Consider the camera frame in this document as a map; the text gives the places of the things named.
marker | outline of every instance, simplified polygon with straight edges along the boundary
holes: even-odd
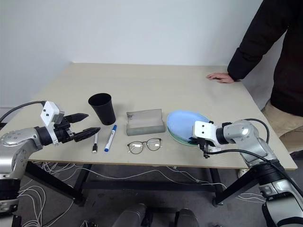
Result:
[[[112,144],[112,141],[113,141],[116,129],[117,129],[117,125],[115,124],[114,127],[113,127],[113,129],[112,129],[112,133],[110,134],[109,140],[108,140],[108,142],[107,142],[107,144],[105,146],[105,149],[104,149],[105,152],[109,151],[109,148],[110,148],[110,145]]]
[[[96,154],[97,151],[98,151],[98,132],[95,134],[95,140],[94,140],[92,153]]]

person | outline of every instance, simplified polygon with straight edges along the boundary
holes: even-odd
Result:
[[[262,113],[295,158],[302,156],[295,151],[303,149],[303,0],[263,0],[228,73],[212,73],[207,78],[219,83],[245,78],[285,31],[271,97]]]

glasses frame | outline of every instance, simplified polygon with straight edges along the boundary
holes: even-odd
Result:
[[[156,150],[159,150],[160,147],[161,147],[161,141],[162,141],[161,138],[150,138],[150,139],[147,140],[147,141],[133,141],[133,142],[131,142],[131,143],[129,143],[129,144],[127,145],[127,146],[128,146],[128,150],[129,150],[129,152],[131,152],[131,153],[134,154],[134,155],[139,155],[139,154],[142,153],[142,151],[143,151],[143,149],[144,149],[144,143],[146,144],[146,147],[148,148],[148,150],[151,150],[151,149],[148,147],[147,142],[150,141],[150,140],[153,140],[153,139],[157,139],[157,140],[160,141],[160,146],[158,147],[158,149],[156,149]],[[140,151],[139,153],[133,153],[133,152],[131,151],[130,145],[131,145],[132,143],[135,143],[135,142],[142,143],[142,148],[141,148],[141,151]]]

stacked plates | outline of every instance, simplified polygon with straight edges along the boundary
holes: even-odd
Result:
[[[196,121],[209,122],[206,117],[191,111],[177,110],[171,112],[167,117],[168,132],[177,142],[194,146],[188,142],[193,135],[193,126]]]

beige pants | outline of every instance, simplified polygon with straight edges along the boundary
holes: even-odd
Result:
[[[270,101],[262,113],[289,153],[303,150],[303,117],[283,112],[275,108]]]

